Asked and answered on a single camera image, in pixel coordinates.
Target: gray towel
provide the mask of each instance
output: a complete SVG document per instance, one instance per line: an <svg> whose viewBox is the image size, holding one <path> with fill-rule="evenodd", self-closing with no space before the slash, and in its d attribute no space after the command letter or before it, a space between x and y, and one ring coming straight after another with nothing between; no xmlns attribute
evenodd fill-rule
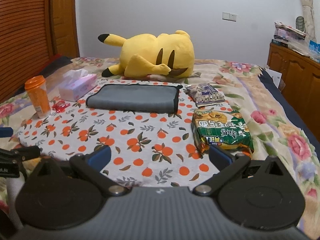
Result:
<svg viewBox="0 0 320 240"><path fill-rule="evenodd" d="M108 84L89 96L90 108L130 110L173 114L178 110L178 96L182 85L155 86L142 84Z"/></svg>

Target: red candy wrapper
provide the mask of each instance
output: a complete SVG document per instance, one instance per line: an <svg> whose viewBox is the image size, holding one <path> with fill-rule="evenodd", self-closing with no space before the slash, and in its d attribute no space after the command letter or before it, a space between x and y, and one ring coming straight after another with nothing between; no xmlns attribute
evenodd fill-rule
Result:
<svg viewBox="0 0 320 240"><path fill-rule="evenodd" d="M70 106L70 103L66 103L64 100L60 100L52 106L52 109L57 113L60 113L63 109Z"/></svg>

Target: tissue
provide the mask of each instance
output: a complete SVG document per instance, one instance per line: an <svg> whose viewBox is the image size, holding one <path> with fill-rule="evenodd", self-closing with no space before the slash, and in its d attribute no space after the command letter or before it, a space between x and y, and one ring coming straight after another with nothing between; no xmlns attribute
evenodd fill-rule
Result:
<svg viewBox="0 0 320 240"><path fill-rule="evenodd" d="M96 74L89 74L84 69L70 70L63 75L63 83L59 86L59 93L61 99L76 102L96 86Z"/></svg>

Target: yellow plush toy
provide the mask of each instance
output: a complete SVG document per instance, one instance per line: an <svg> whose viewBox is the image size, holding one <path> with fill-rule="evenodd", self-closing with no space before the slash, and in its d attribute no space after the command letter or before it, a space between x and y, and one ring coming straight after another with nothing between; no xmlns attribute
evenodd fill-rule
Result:
<svg viewBox="0 0 320 240"><path fill-rule="evenodd" d="M101 34L98 39L105 44L122 47L120 63L104 70L103 77L122 75L139 78L155 74L184 78L193 71L193 45L189 34L184 31L162 33L158 37L140 34L130 39Z"/></svg>

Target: curtain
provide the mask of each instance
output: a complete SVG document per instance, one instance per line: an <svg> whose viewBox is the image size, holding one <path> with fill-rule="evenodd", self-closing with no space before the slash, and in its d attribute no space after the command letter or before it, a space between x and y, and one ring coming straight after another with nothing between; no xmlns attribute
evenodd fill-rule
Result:
<svg viewBox="0 0 320 240"><path fill-rule="evenodd" d="M313 0L301 0L301 4L305 22L305 33L307 34L306 40L308 42L309 40L316 42Z"/></svg>

